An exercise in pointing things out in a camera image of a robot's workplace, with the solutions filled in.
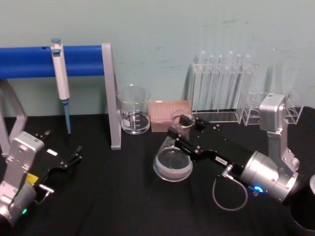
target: yellow label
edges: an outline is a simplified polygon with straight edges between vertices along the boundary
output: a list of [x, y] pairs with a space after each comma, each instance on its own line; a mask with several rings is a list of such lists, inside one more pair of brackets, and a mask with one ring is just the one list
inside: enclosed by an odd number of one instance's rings
[[26, 176], [26, 181], [27, 183], [29, 183], [31, 186], [34, 186], [34, 184], [36, 183], [36, 181], [38, 180], [38, 177], [35, 175], [32, 175], [30, 173], [28, 173], [28, 175]]

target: micropipette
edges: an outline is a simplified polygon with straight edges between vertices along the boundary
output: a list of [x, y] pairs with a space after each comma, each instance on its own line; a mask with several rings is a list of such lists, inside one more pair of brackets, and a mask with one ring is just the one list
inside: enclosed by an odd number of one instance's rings
[[51, 53], [54, 63], [59, 99], [63, 103], [67, 130], [68, 134], [70, 134], [71, 133], [69, 116], [70, 93], [68, 86], [68, 76], [64, 61], [63, 44], [61, 44], [61, 40], [59, 38], [53, 38], [51, 41], [53, 43], [51, 46]]

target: black tablecloth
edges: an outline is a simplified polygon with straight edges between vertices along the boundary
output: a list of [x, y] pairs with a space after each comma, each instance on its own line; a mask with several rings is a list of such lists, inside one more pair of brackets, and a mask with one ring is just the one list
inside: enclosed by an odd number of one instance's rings
[[[300, 228], [289, 208], [267, 195], [249, 193], [245, 208], [219, 209], [212, 184], [222, 169], [210, 161], [194, 164], [188, 179], [170, 183], [158, 178], [153, 158], [164, 133], [122, 133], [122, 150], [112, 151], [106, 116], [71, 117], [72, 135], [66, 135], [63, 117], [30, 118], [26, 131], [53, 131], [47, 147], [71, 154], [83, 146], [84, 160], [67, 174], [40, 206], [30, 206], [16, 224], [18, 236], [272, 236], [315, 235]], [[229, 139], [250, 150], [268, 154], [265, 132], [259, 126], [221, 125]], [[300, 159], [300, 173], [315, 174], [315, 110], [305, 108], [298, 125], [290, 125], [288, 146]], [[242, 203], [243, 192], [221, 180], [218, 200], [227, 207]]]

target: blue led light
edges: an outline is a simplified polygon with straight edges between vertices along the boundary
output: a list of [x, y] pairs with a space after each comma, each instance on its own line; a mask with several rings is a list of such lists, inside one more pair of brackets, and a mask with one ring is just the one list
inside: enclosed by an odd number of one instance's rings
[[262, 190], [262, 188], [259, 187], [259, 186], [254, 186], [254, 189], [255, 189], [257, 192], [259, 192], [259, 193], [263, 193], [263, 192], [264, 192], [264, 190]]

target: white wall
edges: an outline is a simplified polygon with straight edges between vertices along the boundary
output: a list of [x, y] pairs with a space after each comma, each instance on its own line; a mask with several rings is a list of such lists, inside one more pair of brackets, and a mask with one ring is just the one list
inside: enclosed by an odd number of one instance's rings
[[[312, 0], [3, 0], [0, 47], [50, 45], [52, 37], [66, 45], [111, 42], [118, 86], [142, 85], [163, 100], [180, 98], [199, 51], [246, 52], [261, 65], [252, 90], [271, 62], [298, 63], [307, 69], [295, 87], [315, 107], [314, 7]], [[62, 113], [52, 78], [12, 85], [29, 115]], [[70, 88], [72, 114], [101, 112], [101, 78], [71, 78]]]

